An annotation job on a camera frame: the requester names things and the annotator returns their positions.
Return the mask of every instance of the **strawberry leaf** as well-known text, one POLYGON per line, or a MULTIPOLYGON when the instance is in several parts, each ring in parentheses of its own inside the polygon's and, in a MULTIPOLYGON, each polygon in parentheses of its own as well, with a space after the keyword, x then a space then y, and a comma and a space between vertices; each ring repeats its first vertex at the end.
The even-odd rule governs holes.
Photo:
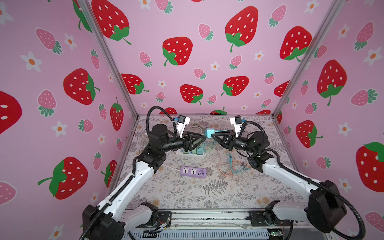
POLYGON ((379 142, 371 142, 364 145, 368 150, 377 152, 379 162, 384 162, 384 145, 379 142))

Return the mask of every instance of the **floral tablecloth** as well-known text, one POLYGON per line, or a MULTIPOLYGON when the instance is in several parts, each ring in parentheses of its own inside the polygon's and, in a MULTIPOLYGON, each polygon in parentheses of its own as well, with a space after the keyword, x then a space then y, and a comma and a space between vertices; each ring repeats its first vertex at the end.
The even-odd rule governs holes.
MULTIPOLYGON (((232 129, 230 116, 194 116, 191 115, 190 124, 186 130, 200 133, 196 124, 201 128, 212 127, 215 129, 232 129)), ((281 156, 281 161, 287 166, 292 166, 285 151, 282 141, 270 116, 245 116, 246 120, 260 124, 268 135, 270 147, 281 156)), ((152 116, 150 129, 155 124, 163 123, 168 129, 173 129, 166 116, 152 116)), ((248 125, 245 133, 256 131, 255 127, 248 125)), ((132 159, 140 152, 140 146, 147 143, 145 136, 145 117, 139 118, 139 123, 131 143, 129 153, 124 163, 119 182, 132 170, 132 159)), ((204 142, 205 157, 187 157, 175 153, 167 153, 167 159, 159 170, 137 192, 127 209, 134 209, 142 202, 148 201, 161 209, 250 209, 264 208, 271 201, 303 202, 304 200, 294 190, 287 187, 277 179, 267 176, 251 168, 247 160, 235 150, 229 152, 217 142, 208 139, 204 142), (249 169, 229 175, 228 154, 234 161, 244 162, 249 169), (180 169, 181 166, 205 168, 207 178, 183 177, 178 171, 165 165, 180 169)), ((244 168, 240 163, 234 164, 234 170, 244 168)))

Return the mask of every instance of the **pink strawberry print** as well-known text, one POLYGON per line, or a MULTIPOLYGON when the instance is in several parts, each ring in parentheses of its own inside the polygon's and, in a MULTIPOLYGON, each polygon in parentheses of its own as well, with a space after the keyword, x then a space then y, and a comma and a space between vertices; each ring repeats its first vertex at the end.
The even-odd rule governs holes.
POLYGON ((95 66, 95 68, 99 69, 100 61, 99 61, 99 58, 98 58, 98 55, 97 55, 95 49, 91 50, 91 61, 92 61, 93 65, 95 66))
POLYGON ((140 61, 146 66, 150 68, 152 66, 151 58, 145 52, 140 53, 140 61))
POLYGON ((156 6, 160 11, 164 11, 165 14, 172 12, 172 3, 168 0, 155 0, 156 6))
POLYGON ((99 105, 100 117, 103 120, 107 120, 107 109, 105 109, 103 104, 99 105))
POLYGON ((56 100, 51 91, 43 90, 37 98, 37 103, 40 105, 38 109, 42 116, 47 118, 55 113, 53 109, 56 107, 56 100))
POLYGON ((327 157, 319 157, 316 160, 316 164, 322 169, 327 169, 331 167, 331 161, 327 157))
POLYGON ((305 79, 303 85, 301 86, 301 95, 304 96, 308 91, 308 80, 305 79))
POLYGON ((210 97, 208 98, 208 101, 207 101, 207 102, 208 102, 209 105, 212 105, 212 104, 215 103, 216 99, 217 99, 216 95, 212 95, 212 96, 210 96, 210 97))
POLYGON ((327 52, 327 47, 324 45, 321 45, 319 48, 316 49, 316 51, 313 54, 314 58, 321 58, 325 52, 327 52))
POLYGON ((263 102, 262 108, 266 108, 268 105, 270 105, 272 102, 272 99, 267 99, 263 102))
POLYGON ((159 93, 156 94, 156 100, 157 100, 158 102, 162 102, 162 101, 164 101, 164 98, 165 98, 165 96, 164 96, 164 93, 163 93, 163 92, 159 92, 159 93))
POLYGON ((237 66, 240 64, 241 64, 241 56, 238 55, 238 56, 232 58, 231 64, 229 64, 229 68, 231 70, 235 70, 237 68, 237 66))
POLYGON ((204 71, 198 68, 195 68, 195 70, 193 70, 193 73, 195 74, 195 77, 200 79, 205 79, 207 77, 204 71))
POLYGON ((82 132, 88 133, 93 129, 93 123, 88 119, 81 120, 78 126, 79 126, 79 130, 82 132))
POLYGON ((316 112, 317 109, 317 104, 316 103, 310 103, 308 106, 305 108, 305 113, 306 114, 312 114, 313 112, 316 112))
POLYGON ((284 128, 284 133, 285 133, 286 135, 290 134, 290 133, 291 133, 291 127, 290 127, 290 126, 286 126, 286 127, 284 128))
POLYGON ((368 43, 367 41, 373 35, 373 23, 369 22, 360 30, 359 34, 356 36, 355 50, 359 51, 363 49, 368 43))
POLYGON ((275 77, 273 76, 273 73, 267 73, 265 75, 264 82, 268 85, 272 84, 274 81, 275 77))
POLYGON ((199 25, 200 37, 205 38, 206 41, 210 41, 214 37, 214 32, 211 31, 211 27, 206 24, 199 25))
POLYGON ((272 18, 269 19, 269 27, 274 28, 276 25, 278 25, 279 22, 283 20, 286 11, 286 5, 281 5, 280 7, 276 8, 272 13, 272 18))
POLYGON ((384 216, 377 212, 369 212, 365 215, 365 220, 380 232, 384 232, 384 216))
POLYGON ((0 181, 0 206, 10 202, 16 197, 17 190, 10 183, 0 181))
POLYGON ((101 153, 97 152, 94 156, 94 160, 93 160, 93 168, 95 169, 95 171, 99 170, 99 167, 101 165, 101 153))
POLYGON ((116 144, 118 145, 118 150, 121 151, 122 142, 121 142, 121 139, 120 139, 120 138, 118 138, 118 139, 116 140, 116 144))
POLYGON ((373 103, 379 94, 374 89, 360 90, 351 98, 351 103, 356 106, 365 106, 367 103, 373 103))
POLYGON ((52 33, 42 28, 36 28, 35 30, 37 38, 41 41, 44 47, 48 50, 52 50, 53 53, 60 55, 63 51, 59 41, 55 40, 52 33))

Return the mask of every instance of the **red strawberry print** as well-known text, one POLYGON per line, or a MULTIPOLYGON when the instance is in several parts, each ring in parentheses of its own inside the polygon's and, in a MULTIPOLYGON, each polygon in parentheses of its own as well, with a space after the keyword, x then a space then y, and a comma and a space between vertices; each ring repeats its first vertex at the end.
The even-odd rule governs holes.
POLYGON ((316 160, 316 164, 322 169, 327 169, 331 167, 331 161, 327 157, 319 157, 316 160))
POLYGON ((271 114, 271 110, 263 110, 263 111, 260 111, 256 114, 271 114))
POLYGON ((319 48, 316 49, 316 51, 313 54, 314 58, 321 58, 325 52, 327 52, 327 47, 324 45, 321 45, 319 48))
POLYGON ((72 0, 72 2, 73 2, 74 11, 76 12, 76 15, 80 18, 79 30, 81 30, 80 23, 83 23, 83 26, 85 27, 85 29, 87 29, 88 31, 92 32, 91 27, 89 26, 86 18, 84 17, 83 11, 81 10, 81 8, 79 6, 79 3, 77 2, 77 0, 72 0))
POLYGON ((225 35, 227 41, 233 45, 240 47, 249 43, 256 33, 257 20, 259 12, 253 6, 246 7, 236 14, 225 26, 225 35))
POLYGON ((225 107, 223 107, 223 110, 215 110, 215 111, 212 111, 211 114, 227 114, 227 112, 224 112, 224 109, 225 107))
POLYGON ((195 70, 193 70, 193 73, 195 74, 195 77, 200 79, 205 79, 207 77, 204 71, 198 68, 195 68, 195 70))
POLYGON ((269 19, 269 27, 274 28, 276 25, 278 25, 279 22, 283 20, 286 11, 286 5, 281 5, 280 7, 276 8, 272 13, 272 18, 269 19))
POLYGON ((93 123, 88 119, 81 120, 78 126, 80 131, 86 132, 86 133, 92 131, 93 129, 93 123))
POLYGON ((44 47, 48 50, 52 50, 53 53, 60 55, 63 51, 59 41, 55 40, 52 33, 42 28, 36 28, 35 30, 37 38, 41 41, 44 47))
POLYGON ((371 142, 359 148, 356 164, 363 184, 375 192, 384 192, 384 145, 371 142))
POLYGON ((365 215, 365 220, 380 232, 384 232, 384 216, 377 212, 369 212, 365 215))
POLYGON ((275 77, 273 76, 273 73, 267 73, 265 75, 264 82, 268 85, 272 84, 274 81, 275 77))
POLYGON ((344 68, 336 60, 328 61, 320 74, 317 82, 317 92, 323 98, 329 98, 328 106, 331 104, 331 97, 339 94, 347 82, 347 74, 344 68))
POLYGON ((151 58, 145 52, 140 53, 140 61, 146 66, 150 68, 152 66, 151 58))
POLYGON ((215 103, 215 101, 217 100, 217 97, 216 97, 216 95, 212 95, 212 96, 210 96, 209 98, 208 98, 208 104, 209 105, 212 105, 212 104, 214 104, 215 103))
POLYGON ((367 103, 373 103, 379 94, 374 89, 360 90, 352 98, 351 103, 356 106, 365 106, 367 103))
POLYGON ((197 103, 203 98, 203 90, 199 87, 192 85, 184 84, 180 87, 180 93, 183 97, 183 100, 187 103, 197 103))
POLYGON ((99 61, 99 58, 98 58, 98 55, 97 55, 95 49, 91 50, 91 61, 92 61, 93 65, 95 66, 95 68, 99 69, 100 61, 99 61))
POLYGON ((286 127, 284 128, 284 133, 285 133, 286 135, 290 134, 290 133, 291 133, 291 127, 290 127, 290 126, 286 126, 286 127))
POLYGON ((296 26, 285 35, 280 49, 280 58, 284 60, 297 59, 307 51, 312 41, 312 35, 302 26, 296 26))
POLYGON ((39 104, 38 109, 42 116, 47 118, 55 113, 53 109, 56 107, 56 100, 51 91, 43 90, 37 98, 37 103, 39 104))
POLYGON ((316 143, 316 138, 323 138, 323 136, 316 137, 317 128, 310 120, 301 122, 296 126, 296 136, 306 148, 312 147, 316 143))
POLYGON ((99 105, 100 117, 103 120, 107 120, 107 109, 105 109, 103 104, 99 105))
POLYGON ((116 102, 111 106, 111 110, 109 111, 109 114, 111 116, 113 128, 116 131, 119 131, 122 125, 122 120, 124 118, 124 112, 122 110, 121 105, 118 102, 117 97, 116 97, 116 102))
POLYGON ((10 183, 0 181, 0 206, 10 202, 16 197, 17 189, 10 183))
POLYGON ((368 40, 373 35, 373 23, 369 22, 360 30, 359 34, 356 36, 355 50, 359 51, 363 49, 367 44, 368 40))
POLYGON ((164 109, 168 114, 177 114, 176 110, 174 108, 166 108, 164 109))
POLYGON ((205 38, 206 41, 210 41, 214 38, 214 32, 211 31, 211 27, 206 24, 199 25, 200 37, 205 38))
POLYGON ((172 12, 172 3, 168 0, 155 0, 156 6, 160 11, 164 11, 165 14, 172 12))
POLYGON ((121 76, 130 94, 140 94, 143 91, 149 92, 148 90, 144 90, 144 82, 138 76, 125 73, 122 73, 121 76))
POLYGON ((277 114, 276 119, 277 119, 277 122, 280 124, 283 119, 283 114, 281 113, 281 111, 279 112, 279 114, 277 114))
POLYGON ((316 103, 310 103, 308 106, 305 108, 305 113, 306 114, 312 114, 313 112, 316 112, 317 109, 317 104, 316 103))
POLYGON ((93 79, 88 72, 82 68, 76 69, 64 78, 65 93, 81 104, 89 105, 96 96, 93 79))
POLYGON ((165 98, 165 95, 164 95, 163 92, 159 92, 159 93, 156 94, 156 100, 157 100, 158 102, 162 102, 162 101, 164 101, 164 98, 165 98))
POLYGON ((232 58, 231 64, 229 64, 229 68, 231 70, 235 70, 237 68, 237 66, 240 64, 241 64, 241 56, 238 55, 238 56, 232 58))
POLYGON ((105 186, 107 186, 107 187, 109 187, 109 184, 111 183, 111 180, 112 180, 113 174, 115 173, 117 164, 118 163, 115 160, 112 160, 108 164, 107 168, 105 169, 105 173, 103 173, 103 171, 101 170, 101 174, 105 175, 104 183, 105 183, 105 186))
POLYGON ((53 177, 39 181, 52 179, 49 190, 57 199, 66 199, 79 190, 87 181, 88 171, 84 165, 74 157, 66 157, 53 170, 53 177))
POLYGON ((283 96, 283 93, 285 92, 285 90, 286 90, 286 88, 287 88, 287 86, 288 86, 288 84, 289 84, 289 81, 286 81, 285 83, 283 83, 283 84, 277 86, 277 87, 275 88, 275 90, 273 91, 273 93, 274 93, 276 96, 278 96, 278 97, 282 97, 282 96, 283 96))
POLYGON ((301 86, 301 95, 304 96, 308 91, 308 80, 305 79, 303 85, 301 86))
POLYGON ((131 45, 125 39, 129 35, 129 22, 124 13, 107 0, 92 0, 91 5, 103 35, 115 41, 124 39, 131 45))
POLYGON ((223 84, 224 92, 220 95, 227 94, 228 96, 237 96, 244 91, 248 86, 249 78, 246 76, 227 78, 223 84))
POLYGON ((172 65, 184 65, 191 55, 192 46, 192 41, 185 36, 165 40, 163 42, 163 55, 167 60, 164 62, 164 66, 168 61, 172 65))
POLYGON ((95 169, 95 171, 99 170, 99 167, 101 165, 101 153, 97 152, 94 156, 94 160, 93 160, 93 168, 95 169))
POLYGON ((0 91, 0 134, 14 125, 22 116, 22 112, 14 97, 0 91))
POLYGON ((266 108, 268 105, 270 105, 272 102, 272 99, 267 99, 263 102, 263 104, 261 105, 262 108, 266 108))
POLYGON ((122 148, 122 142, 121 142, 121 139, 120 139, 120 138, 118 138, 118 139, 116 140, 116 144, 118 145, 118 150, 121 151, 121 148, 122 148))

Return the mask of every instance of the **cable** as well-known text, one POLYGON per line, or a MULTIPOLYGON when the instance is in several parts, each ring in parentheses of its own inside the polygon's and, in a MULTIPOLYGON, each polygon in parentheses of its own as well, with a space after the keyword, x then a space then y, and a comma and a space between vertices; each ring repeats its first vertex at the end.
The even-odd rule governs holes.
POLYGON ((173 119, 162 107, 159 107, 159 106, 153 106, 153 107, 151 107, 148 110, 147 118, 146 118, 146 121, 145 121, 145 128, 146 128, 146 131, 147 131, 147 135, 149 135, 149 116, 151 115, 151 112, 153 110, 155 110, 155 109, 160 109, 163 113, 165 113, 165 115, 167 115, 167 117, 169 117, 169 119, 172 121, 172 124, 173 124, 174 133, 177 136, 177 129, 176 129, 175 119, 173 119))
POLYGON ((321 185, 315 181, 312 181, 312 179, 308 178, 308 177, 305 177, 303 175, 301 175, 300 173, 298 172, 295 172, 293 171, 292 169, 284 166, 284 164, 282 164, 280 162, 280 155, 273 149, 271 148, 267 148, 263 151, 263 153, 267 152, 267 151, 271 151, 273 152, 275 155, 276 155, 276 158, 277 158, 277 163, 279 164, 279 166, 281 168, 283 168, 284 170, 286 170, 287 172, 307 181, 309 184, 313 184, 325 191, 328 191, 329 193, 331 193, 332 195, 334 195, 335 197, 337 197, 338 199, 340 199, 341 201, 343 201, 348 207, 349 209, 353 212, 353 214, 355 215, 356 217, 356 220, 358 221, 358 224, 359 224, 359 233, 357 234, 357 236, 354 236, 354 237, 351 237, 351 236, 348 236, 348 235, 345 235, 339 231, 337 231, 335 228, 332 229, 332 231, 334 233, 336 233, 337 235, 341 236, 342 238, 345 238, 347 240, 362 240, 365 236, 365 233, 366 233, 366 230, 365 230, 365 225, 364 225, 364 221, 363 219, 361 218, 359 212, 356 210, 356 208, 347 200, 345 199, 343 196, 341 196, 340 194, 338 194, 337 192, 333 191, 332 189, 324 186, 324 185, 321 185))

